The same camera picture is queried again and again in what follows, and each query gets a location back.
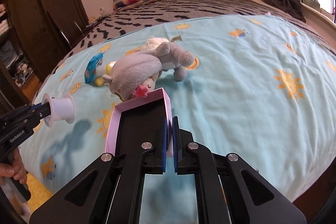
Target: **stuffed animal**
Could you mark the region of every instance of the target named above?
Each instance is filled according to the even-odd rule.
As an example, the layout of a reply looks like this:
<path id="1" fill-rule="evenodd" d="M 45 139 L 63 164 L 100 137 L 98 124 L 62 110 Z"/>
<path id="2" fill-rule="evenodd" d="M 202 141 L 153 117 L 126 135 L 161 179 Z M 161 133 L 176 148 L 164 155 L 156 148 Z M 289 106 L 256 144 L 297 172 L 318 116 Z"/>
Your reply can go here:
<path id="1" fill-rule="evenodd" d="M 102 78 L 113 94 L 127 101 L 133 97 L 147 97 L 147 92 L 154 90 L 163 70 L 174 69 L 176 81 L 185 79 L 187 71 L 184 67 L 193 61 L 194 55 L 190 51 L 165 40 L 152 51 L 139 51 L 122 57 Z"/>

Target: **blue gripper pad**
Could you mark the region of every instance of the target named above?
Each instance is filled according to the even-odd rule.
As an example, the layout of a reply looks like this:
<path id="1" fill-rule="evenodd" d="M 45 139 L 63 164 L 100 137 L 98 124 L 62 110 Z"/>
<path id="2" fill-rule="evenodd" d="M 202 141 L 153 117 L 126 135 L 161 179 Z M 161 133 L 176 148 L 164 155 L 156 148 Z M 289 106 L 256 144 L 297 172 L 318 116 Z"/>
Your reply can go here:
<path id="1" fill-rule="evenodd" d="M 167 118 L 164 118 L 162 125 L 162 172 L 166 172 L 166 158 L 167 158 Z"/>
<path id="2" fill-rule="evenodd" d="M 178 162 L 177 162 L 177 138 L 176 138 L 176 127 L 179 129 L 179 122 L 177 117 L 173 117 L 172 127 L 173 127 L 173 158 L 174 158 L 174 170 L 177 173 Z"/>

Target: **finger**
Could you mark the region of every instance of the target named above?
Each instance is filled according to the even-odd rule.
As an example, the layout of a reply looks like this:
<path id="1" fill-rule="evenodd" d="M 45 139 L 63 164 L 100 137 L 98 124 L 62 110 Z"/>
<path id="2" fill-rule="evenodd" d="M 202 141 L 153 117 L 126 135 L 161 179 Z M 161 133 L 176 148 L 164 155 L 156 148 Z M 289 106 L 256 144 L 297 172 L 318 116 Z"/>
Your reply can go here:
<path id="1" fill-rule="evenodd" d="M 22 179 L 24 176 L 26 175 L 26 171 L 24 170 L 24 168 L 21 168 L 19 170 L 19 172 L 17 172 L 16 174 L 14 174 L 13 178 L 15 180 L 20 180 Z"/>
<path id="2" fill-rule="evenodd" d="M 19 152 L 19 148 L 16 148 L 16 149 L 13 151 L 13 157 L 14 157 L 14 159 L 16 159 L 16 160 L 21 159 L 20 152 Z"/>
<path id="3" fill-rule="evenodd" d="M 8 164 L 0 163 L 0 177 L 10 178 L 14 175 L 14 168 Z"/>
<path id="4" fill-rule="evenodd" d="M 21 168 L 23 168 L 23 163 L 20 160 L 13 160 L 12 166 L 14 168 L 14 173 L 17 173 Z"/>
<path id="5" fill-rule="evenodd" d="M 19 182 L 21 184 L 27 183 L 27 174 L 23 178 L 19 179 Z"/>

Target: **white spool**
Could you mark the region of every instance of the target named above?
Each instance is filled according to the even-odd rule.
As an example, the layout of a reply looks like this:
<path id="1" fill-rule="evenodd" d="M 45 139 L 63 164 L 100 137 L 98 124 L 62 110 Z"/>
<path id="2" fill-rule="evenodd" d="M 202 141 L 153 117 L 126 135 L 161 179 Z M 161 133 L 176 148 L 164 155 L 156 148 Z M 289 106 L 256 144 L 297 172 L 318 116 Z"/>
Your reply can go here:
<path id="1" fill-rule="evenodd" d="M 76 105 L 71 95 L 65 95 L 63 98 L 51 98 L 49 94 L 44 94 L 42 104 L 48 102 L 50 105 L 50 115 L 44 118 L 44 122 L 51 127 L 54 122 L 65 120 L 67 123 L 73 123 L 76 117 Z"/>
<path id="2" fill-rule="evenodd" d="M 102 76 L 106 73 L 106 66 L 97 66 L 96 67 L 96 75 Z"/>

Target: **gray elephant plush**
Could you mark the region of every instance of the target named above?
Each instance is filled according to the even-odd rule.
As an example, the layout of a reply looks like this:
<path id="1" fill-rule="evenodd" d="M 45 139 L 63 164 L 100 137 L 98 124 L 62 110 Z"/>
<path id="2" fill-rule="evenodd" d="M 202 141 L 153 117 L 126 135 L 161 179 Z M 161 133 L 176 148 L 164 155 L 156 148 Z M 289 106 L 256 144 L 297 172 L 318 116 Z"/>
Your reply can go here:
<path id="1" fill-rule="evenodd" d="M 154 90 L 155 82 L 163 70 L 174 69 L 174 78 L 181 81 L 186 78 L 184 67 L 190 66 L 194 55 L 184 51 L 175 42 L 165 39 L 155 50 L 139 51 L 119 59 L 109 75 L 103 80 L 109 84 L 110 91 L 122 101 L 134 97 L 147 97 Z"/>

